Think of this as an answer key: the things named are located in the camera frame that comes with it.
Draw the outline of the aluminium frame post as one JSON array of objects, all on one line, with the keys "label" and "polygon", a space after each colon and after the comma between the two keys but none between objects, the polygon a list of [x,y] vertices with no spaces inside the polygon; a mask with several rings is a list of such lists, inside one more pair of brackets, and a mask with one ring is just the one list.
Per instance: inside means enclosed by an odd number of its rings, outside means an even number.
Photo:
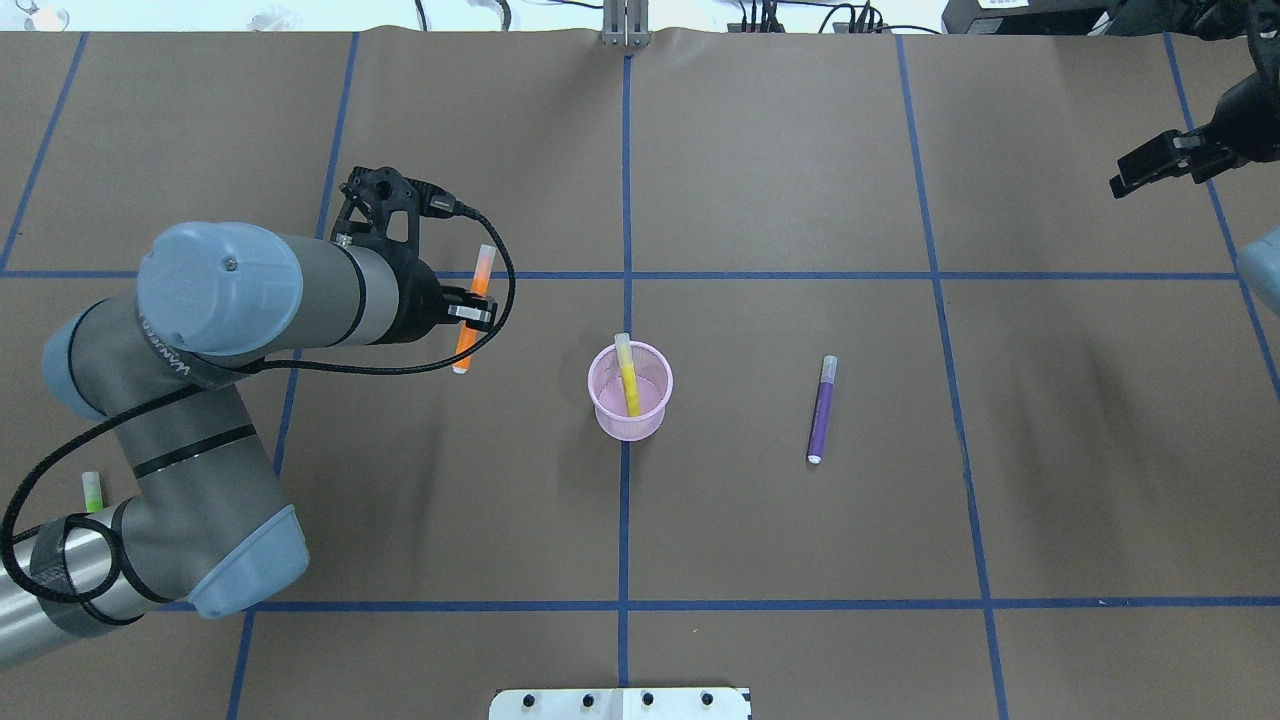
[{"label": "aluminium frame post", "polygon": [[652,42],[648,0],[605,0],[602,5],[600,40],[607,47],[646,47]]}]

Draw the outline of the brown paper table mat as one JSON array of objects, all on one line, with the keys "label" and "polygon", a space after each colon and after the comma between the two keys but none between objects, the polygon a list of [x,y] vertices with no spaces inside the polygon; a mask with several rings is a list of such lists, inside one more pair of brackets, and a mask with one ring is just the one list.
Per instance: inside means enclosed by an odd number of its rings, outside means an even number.
[{"label": "brown paper table mat", "polygon": [[[3,493],[84,421],[45,340],[184,220],[319,236],[353,165],[617,272],[1231,272],[1277,168],[1116,201],[1243,44],[590,31],[8,35]],[[466,377],[243,384],[311,553],[3,674],[5,719],[483,719],[499,691],[737,685],[759,719],[1275,719],[1277,322],[1230,282],[518,279]],[[675,391],[637,442],[586,374]],[[822,462],[805,459],[838,359]]]}]

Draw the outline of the yellow marker pen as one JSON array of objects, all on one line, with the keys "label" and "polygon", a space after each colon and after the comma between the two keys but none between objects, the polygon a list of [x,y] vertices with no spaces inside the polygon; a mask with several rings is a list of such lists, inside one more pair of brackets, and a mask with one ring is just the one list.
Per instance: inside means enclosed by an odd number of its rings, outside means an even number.
[{"label": "yellow marker pen", "polygon": [[627,415],[640,416],[643,414],[643,404],[637,386],[634,347],[628,333],[622,332],[614,336],[614,355],[617,359]]}]

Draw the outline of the pink mesh pen holder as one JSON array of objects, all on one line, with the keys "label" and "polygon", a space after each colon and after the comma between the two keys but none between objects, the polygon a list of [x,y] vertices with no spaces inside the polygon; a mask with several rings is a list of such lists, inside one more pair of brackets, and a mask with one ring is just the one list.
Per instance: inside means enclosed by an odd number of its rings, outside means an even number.
[{"label": "pink mesh pen holder", "polygon": [[596,424],[613,439],[637,442],[660,428],[675,391],[668,359],[655,347],[631,340],[630,351],[618,354],[613,343],[591,361],[588,396]]}]

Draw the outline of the purple marker pen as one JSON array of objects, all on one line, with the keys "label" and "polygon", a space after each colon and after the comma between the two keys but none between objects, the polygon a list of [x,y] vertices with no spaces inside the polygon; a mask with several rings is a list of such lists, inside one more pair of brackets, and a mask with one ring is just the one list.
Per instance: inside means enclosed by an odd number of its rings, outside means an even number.
[{"label": "purple marker pen", "polygon": [[805,459],[813,466],[819,465],[824,457],[837,372],[838,359],[835,355],[826,355],[820,365],[820,374],[815,388],[815,402],[806,442]]}]

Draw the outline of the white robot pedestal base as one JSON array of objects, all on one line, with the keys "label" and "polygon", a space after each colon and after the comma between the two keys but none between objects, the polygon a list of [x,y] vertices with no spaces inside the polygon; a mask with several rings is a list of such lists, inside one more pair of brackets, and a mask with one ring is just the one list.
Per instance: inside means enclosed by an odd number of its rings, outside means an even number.
[{"label": "white robot pedestal base", "polygon": [[733,687],[507,689],[489,719],[751,719],[750,691]]}]

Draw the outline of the green marker pen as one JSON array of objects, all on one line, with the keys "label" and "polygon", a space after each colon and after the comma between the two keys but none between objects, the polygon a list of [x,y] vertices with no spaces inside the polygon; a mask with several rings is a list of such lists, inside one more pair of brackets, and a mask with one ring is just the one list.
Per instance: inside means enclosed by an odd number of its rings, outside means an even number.
[{"label": "green marker pen", "polygon": [[83,471],[81,474],[84,511],[88,514],[100,512],[105,509],[105,493],[101,475],[97,471]]}]

